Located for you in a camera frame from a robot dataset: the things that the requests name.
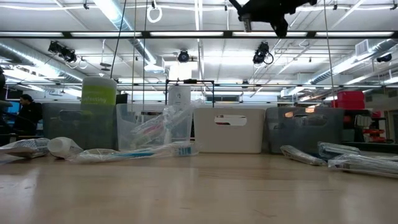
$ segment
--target green label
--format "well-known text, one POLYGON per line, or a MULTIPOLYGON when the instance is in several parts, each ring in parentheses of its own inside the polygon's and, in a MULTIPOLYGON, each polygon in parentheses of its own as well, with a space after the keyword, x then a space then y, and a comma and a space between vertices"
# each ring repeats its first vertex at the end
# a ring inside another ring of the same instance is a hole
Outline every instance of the green label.
POLYGON ((115 105, 116 90, 103 86, 84 85, 81 91, 82 104, 115 105))

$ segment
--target ceiling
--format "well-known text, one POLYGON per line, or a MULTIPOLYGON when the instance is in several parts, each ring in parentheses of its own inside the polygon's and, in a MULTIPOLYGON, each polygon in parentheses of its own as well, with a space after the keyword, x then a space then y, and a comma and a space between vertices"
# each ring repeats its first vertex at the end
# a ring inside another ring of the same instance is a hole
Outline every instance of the ceiling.
MULTIPOLYGON (((136 30, 196 30, 194 0, 157 0, 162 7, 162 18, 159 22, 151 23, 146 18, 146 4, 151 1, 127 1, 125 12, 128 21, 136 30)), ((333 5, 333 0, 326 0, 328 6, 333 5)), ((82 6, 79 0, 15 0, 0 1, 0 30, 2 31, 116 31, 115 26, 108 20, 101 10, 95 8, 93 1, 88 1, 89 10, 71 9, 56 11, 33 11, 9 9, 1 6, 18 7, 73 7, 82 6)), ((323 1, 318 1, 314 9, 321 9, 323 1)), ((374 9, 377 7, 392 7, 392 0, 338 0, 337 10, 326 10, 327 23, 330 30, 398 30, 398 9, 374 9), (359 9, 350 12, 348 9, 357 2, 363 2, 359 9)), ((243 30, 243 24, 238 21, 236 10, 228 12, 223 10, 223 0, 203 0, 202 30, 243 30)), ((153 18, 157 12, 151 12, 153 18)), ((286 20, 291 25, 290 30, 325 30, 324 11, 297 11, 294 15, 286 15, 286 20)), ((254 30, 272 30, 269 24, 253 23, 254 30)), ((36 49, 46 55, 50 39, 17 39, 17 41, 36 49)), ((219 83, 241 83, 248 79, 251 83, 302 83, 299 74, 313 74, 329 66, 328 43, 326 40, 277 39, 264 38, 274 51, 274 63, 268 67, 257 69, 252 62, 254 51, 260 44, 260 39, 202 39, 204 54, 204 73, 207 80, 219 83)), ((104 55, 102 54, 102 40, 85 39, 60 39, 62 45, 75 49, 76 53, 89 62, 85 69, 78 69, 89 76, 98 76, 102 72, 100 62, 112 64, 116 50, 117 40, 106 40, 104 55)), ((330 53, 332 62, 341 59, 355 50, 355 45, 361 39, 330 40, 330 53)), ((196 39, 147 39, 147 47, 154 55, 159 55, 169 66, 176 61, 176 54, 182 49, 198 58, 198 42, 196 39)), ((133 70, 135 82, 164 82, 164 74, 144 72, 144 62, 139 57, 135 60, 137 52, 127 40, 120 40, 113 76, 121 78, 123 82, 131 82, 133 70)), ((193 62, 193 78, 199 78, 197 62, 193 62)), ((376 68, 387 65, 379 64, 376 68)), ((364 62, 356 68, 346 71, 341 75, 358 77, 366 72, 371 72, 371 62, 364 62)), ((278 88, 266 88, 263 91, 275 91, 278 88)))

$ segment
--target translucent plastic bin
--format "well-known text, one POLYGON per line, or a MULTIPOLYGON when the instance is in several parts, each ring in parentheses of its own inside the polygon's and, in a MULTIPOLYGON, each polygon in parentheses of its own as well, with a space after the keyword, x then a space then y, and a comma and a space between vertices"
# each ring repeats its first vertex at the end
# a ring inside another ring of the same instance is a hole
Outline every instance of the translucent plastic bin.
POLYGON ((166 118, 163 114, 141 123, 137 120, 138 116, 133 107, 131 104, 116 105, 119 150, 133 150, 190 140, 193 109, 176 111, 171 118, 166 118))
POLYGON ((263 152, 282 153, 289 145, 318 153, 318 141, 341 144, 344 110, 338 108, 268 108, 263 152))
POLYGON ((116 149, 114 106, 44 103, 44 137, 73 139, 82 149, 116 149))

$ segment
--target person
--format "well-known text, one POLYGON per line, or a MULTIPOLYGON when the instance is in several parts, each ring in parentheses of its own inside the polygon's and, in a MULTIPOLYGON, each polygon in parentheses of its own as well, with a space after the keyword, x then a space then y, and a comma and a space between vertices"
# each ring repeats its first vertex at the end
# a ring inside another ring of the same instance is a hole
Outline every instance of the person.
POLYGON ((42 105, 33 102, 32 97, 28 94, 23 94, 19 98, 19 102, 22 108, 19 110, 13 130, 19 135, 34 136, 37 123, 43 118, 42 105))

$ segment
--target white ring hook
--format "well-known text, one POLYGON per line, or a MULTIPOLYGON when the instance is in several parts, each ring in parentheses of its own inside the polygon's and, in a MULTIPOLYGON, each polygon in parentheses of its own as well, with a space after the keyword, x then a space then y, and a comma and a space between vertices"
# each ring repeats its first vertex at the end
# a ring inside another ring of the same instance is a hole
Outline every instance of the white ring hook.
POLYGON ((160 6, 155 6, 155 8, 152 8, 152 6, 149 6, 149 7, 148 7, 148 10, 147 10, 147 18, 148 18, 148 21, 149 21, 149 22, 151 22, 151 23, 159 22, 159 21, 162 19, 162 16, 163 16, 163 12, 162 12, 162 8, 161 8, 160 6), (152 18, 150 17, 150 12, 151 12, 152 10, 158 10, 158 11, 159 11, 159 15, 158 15, 158 17, 157 17, 156 19, 152 19, 152 18))

